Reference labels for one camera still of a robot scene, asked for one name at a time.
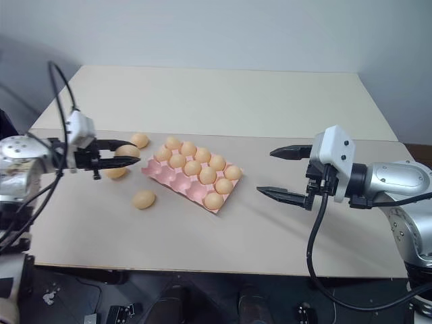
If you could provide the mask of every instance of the egg carton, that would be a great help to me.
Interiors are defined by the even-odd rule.
[[[180,154],[179,150],[171,151],[172,155]],[[193,159],[194,157],[192,155],[186,156],[186,162],[192,161]],[[225,168],[222,171],[216,171],[216,180],[212,184],[202,184],[197,175],[186,175],[183,172],[182,167],[172,168],[171,166],[169,166],[168,161],[159,162],[154,156],[148,160],[147,167],[143,167],[141,169],[141,172],[146,176],[158,181],[158,183],[163,184],[168,188],[171,188],[173,191],[179,194],[182,194],[187,199],[204,207],[206,210],[216,214],[220,209],[210,210],[206,208],[203,200],[206,195],[212,192],[217,192],[215,189],[215,183],[217,182],[217,180],[225,177],[223,172],[230,165],[232,165],[232,163],[226,161]],[[201,163],[201,169],[204,169],[208,166],[208,163]],[[233,184],[233,190],[231,191],[231,193],[234,191],[234,188],[236,187],[236,184],[239,180],[230,180]],[[225,201],[228,199],[228,196],[231,193],[221,195],[223,197],[222,206],[225,204]]]

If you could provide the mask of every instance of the black floor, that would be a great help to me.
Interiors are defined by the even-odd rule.
[[[301,302],[309,303],[317,312],[318,323],[403,323],[406,306],[392,308],[380,313],[357,313],[336,307],[334,320],[333,303],[314,290],[307,277],[273,275],[234,275],[209,273],[162,273],[131,272],[123,285],[105,285],[82,279],[85,283],[102,288],[101,303],[97,312],[100,323],[105,324],[111,305],[127,305],[141,302],[144,312],[128,320],[127,324],[144,323],[146,312],[161,292],[174,284],[190,288],[192,303],[196,310],[193,323],[237,323],[238,291],[244,284],[255,285],[267,298],[267,304],[276,324],[299,323],[295,308]],[[382,303],[400,296],[406,291],[403,279],[395,280],[348,280],[328,281],[335,296],[361,305]],[[43,300],[46,292],[58,290],[52,305]],[[84,285],[70,275],[37,269],[34,293],[20,303],[21,323],[82,324],[84,316],[95,311],[99,290]]]

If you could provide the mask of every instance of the table surface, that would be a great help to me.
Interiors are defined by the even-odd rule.
[[[271,158],[269,151],[310,143],[303,138],[339,124],[358,139],[358,162],[410,158],[392,142],[394,133],[356,74],[83,66],[70,84],[101,138],[127,140],[133,130],[149,133],[151,144],[121,181],[94,181],[83,171],[63,177],[32,227],[38,264],[308,275],[306,241],[316,209],[255,190],[272,185],[303,193],[307,161]],[[64,90],[61,97],[66,103]],[[35,123],[40,136],[61,134],[54,108]],[[165,133],[189,134],[178,137],[244,168],[217,216],[140,173]],[[130,200],[144,188],[155,191],[157,202],[137,211]],[[314,260],[319,275],[406,275],[384,214],[348,204],[329,204]]]

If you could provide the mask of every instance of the pink egg carton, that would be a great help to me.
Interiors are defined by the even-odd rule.
[[[176,154],[180,154],[179,150],[172,150],[172,155],[176,155]],[[189,162],[193,159],[194,157],[192,155],[188,155],[186,157],[186,162]],[[183,172],[183,168],[181,167],[172,168],[169,166],[168,161],[158,162],[158,160],[156,160],[154,156],[148,160],[147,167],[143,167],[141,169],[141,172],[149,176],[150,178],[155,179],[156,181],[158,181],[158,183],[164,184],[168,188],[174,190],[175,192],[182,194],[187,199],[197,203],[200,206],[203,206],[206,210],[216,214],[219,211],[219,209],[210,210],[206,208],[206,206],[204,206],[203,201],[207,194],[216,192],[215,183],[217,182],[217,180],[225,177],[223,172],[230,165],[232,164],[227,161],[223,171],[216,171],[216,181],[213,184],[201,184],[197,175],[186,175]],[[202,169],[208,166],[209,166],[208,163],[201,163]],[[232,191],[234,191],[234,188],[236,187],[236,184],[239,180],[230,180],[230,181],[233,184]],[[231,193],[222,194],[224,204]]]

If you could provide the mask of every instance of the egg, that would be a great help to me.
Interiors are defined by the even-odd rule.
[[[194,143],[189,141],[183,142],[182,148],[180,149],[181,154],[187,157],[188,155],[195,155],[195,152],[196,152],[196,146]]]
[[[123,145],[114,152],[116,157],[140,157],[141,152],[134,145]]]
[[[202,184],[212,184],[216,180],[216,171],[212,167],[205,167],[201,170],[199,178]]]
[[[135,133],[130,138],[130,142],[136,145],[136,147],[138,147],[139,149],[142,149],[143,147],[146,147],[149,143],[149,138],[144,133]]]
[[[173,153],[171,152],[171,150],[169,150],[168,148],[162,146],[156,153],[155,153],[155,158],[157,161],[162,162],[162,161],[168,161],[171,156],[173,155]]]
[[[224,172],[225,177],[229,180],[238,180],[242,176],[242,170],[235,165],[230,165]]]
[[[103,173],[110,179],[118,179],[126,173],[126,168],[117,167],[115,169],[104,169]]]
[[[189,161],[183,168],[183,172],[187,176],[196,176],[201,171],[201,163],[198,161]]]
[[[211,157],[210,151],[207,150],[205,147],[198,147],[196,149],[195,159],[198,162],[207,163],[210,161],[210,157]]]
[[[182,143],[173,136],[168,136],[167,140],[165,141],[165,146],[170,150],[178,150],[180,149],[181,145]]]
[[[174,169],[177,167],[184,167],[185,164],[186,164],[186,158],[184,155],[181,154],[173,155],[169,159],[169,166]]]
[[[142,190],[135,194],[132,199],[132,204],[137,209],[146,209],[149,208],[155,202],[156,195],[153,191],[150,190]]]
[[[216,171],[222,171],[225,168],[226,161],[221,155],[212,155],[209,165]]]
[[[223,205],[223,197],[216,192],[212,192],[206,195],[204,198],[204,206],[206,206],[211,211],[221,208],[222,205]]]
[[[233,189],[233,184],[228,179],[219,179],[215,184],[215,189],[219,194],[230,194]]]

